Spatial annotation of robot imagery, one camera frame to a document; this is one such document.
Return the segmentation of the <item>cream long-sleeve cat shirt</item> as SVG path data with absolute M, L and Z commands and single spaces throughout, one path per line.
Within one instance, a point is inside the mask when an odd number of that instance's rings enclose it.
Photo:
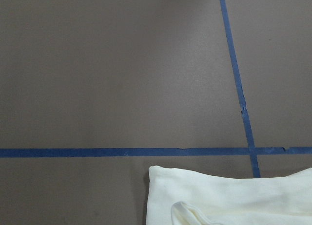
M 149 225 L 309 225 L 312 170 L 234 179 L 160 166 L 149 168 Z

